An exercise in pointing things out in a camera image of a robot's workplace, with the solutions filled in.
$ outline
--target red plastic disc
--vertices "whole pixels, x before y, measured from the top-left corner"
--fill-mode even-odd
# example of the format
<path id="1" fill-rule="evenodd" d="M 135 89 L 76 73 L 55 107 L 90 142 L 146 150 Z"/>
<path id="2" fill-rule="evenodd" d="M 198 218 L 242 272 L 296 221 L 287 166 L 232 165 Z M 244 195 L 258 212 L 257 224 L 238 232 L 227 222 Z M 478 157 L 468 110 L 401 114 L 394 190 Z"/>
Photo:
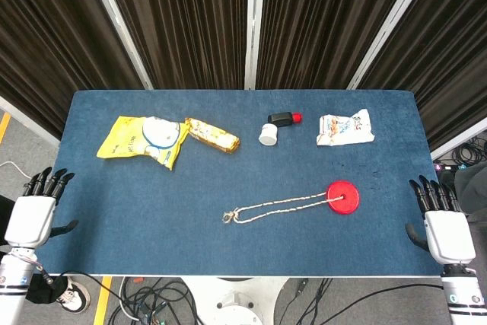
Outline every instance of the red plastic disc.
<path id="1" fill-rule="evenodd" d="M 338 201 L 329 202 L 329 207 L 342 215 L 349 215 L 358 208 L 358 202 L 360 196 L 358 190 L 353 184 L 346 180 L 337 180 L 335 183 L 331 183 L 326 191 L 327 199 L 338 198 L 344 196 L 344 199 Z"/>

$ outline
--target white plastic package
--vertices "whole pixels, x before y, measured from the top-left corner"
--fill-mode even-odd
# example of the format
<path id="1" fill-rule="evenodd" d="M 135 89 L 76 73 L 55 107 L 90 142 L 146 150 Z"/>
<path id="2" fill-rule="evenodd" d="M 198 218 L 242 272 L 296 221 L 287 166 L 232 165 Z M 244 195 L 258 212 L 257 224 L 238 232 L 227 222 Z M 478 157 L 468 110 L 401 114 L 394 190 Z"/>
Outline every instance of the white plastic package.
<path id="1" fill-rule="evenodd" d="M 371 119 L 367 110 L 359 110 L 351 117 L 327 114 L 320 117 L 318 146 L 337 146 L 374 141 Z"/>

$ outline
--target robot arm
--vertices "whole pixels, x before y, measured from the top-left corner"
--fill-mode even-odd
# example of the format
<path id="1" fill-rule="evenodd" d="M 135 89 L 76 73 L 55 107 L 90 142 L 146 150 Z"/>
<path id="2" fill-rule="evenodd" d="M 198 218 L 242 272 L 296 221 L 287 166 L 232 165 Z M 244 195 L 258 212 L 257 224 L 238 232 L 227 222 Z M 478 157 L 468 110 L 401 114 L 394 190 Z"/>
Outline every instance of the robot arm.
<path id="1" fill-rule="evenodd" d="M 25 185 L 22 197 L 15 202 L 8 222 L 5 240 L 12 246 L 0 263 L 0 323 L 17 323 L 30 280 L 35 268 L 49 285 L 53 279 L 37 262 L 35 249 L 44 245 L 49 237 L 72 230 L 77 221 L 62 228 L 52 228 L 53 216 L 65 185 L 74 174 L 66 169 L 55 172 L 46 184 L 51 168 L 36 174 Z"/>
<path id="2" fill-rule="evenodd" d="M 452 324 L 487 324 L 487 309 L 476 272 L 466 266 L 476 255 L 466 217 L 448 187 L 423 176 L 419 180 L 422 187 L 414 180 L 409 183 L 418 200 L 427 240 L 421 239 L 411 224 L 406 225 L 406 233 L 414 245 L 428 251 L 444 266 L 441 281 Z"/>

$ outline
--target sneaker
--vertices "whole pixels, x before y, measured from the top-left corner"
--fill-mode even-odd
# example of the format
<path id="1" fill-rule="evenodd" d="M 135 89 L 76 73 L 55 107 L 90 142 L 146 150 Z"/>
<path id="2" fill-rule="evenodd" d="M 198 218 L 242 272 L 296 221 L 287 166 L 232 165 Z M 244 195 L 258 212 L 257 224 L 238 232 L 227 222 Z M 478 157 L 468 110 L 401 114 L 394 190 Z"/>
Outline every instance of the sneaker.
<path id="1" fill-rule="evenodd" d="M 73 314 L 80 314 L 90 305 L 90 294 L 88 290 L 77 282 L 73 282 L 68 277 L 68 288 L 60 295 L 57 300 L 61 307 Z"/>

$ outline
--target black curtain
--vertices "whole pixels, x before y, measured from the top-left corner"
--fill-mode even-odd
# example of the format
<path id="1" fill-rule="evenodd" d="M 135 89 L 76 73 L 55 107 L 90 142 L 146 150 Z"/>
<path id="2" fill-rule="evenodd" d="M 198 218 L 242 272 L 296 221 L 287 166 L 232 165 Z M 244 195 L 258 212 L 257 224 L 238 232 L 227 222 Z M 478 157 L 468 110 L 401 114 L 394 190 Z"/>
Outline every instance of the black curtain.
<path id="1" fill-rule="evenodd" d="M 413 91 L 431 149 L 487 117 L 487 0 L 415 0 L 359 87 Z"/>
<path id="2" fill-rule="evenodd" d="M 0 0 L 0 95 L 60 137 L 82 89 L 142 88 L 99 0 Z"/>
<path id="3" fill-rule="evenodd" d="M 256 88 L 346 88 L 396 0 L 264 0 Z"/>
<path id="4" fill-rule="evenodd" d="M 155 88 L 244 87 L 247 0 L 117 0 Z"/>

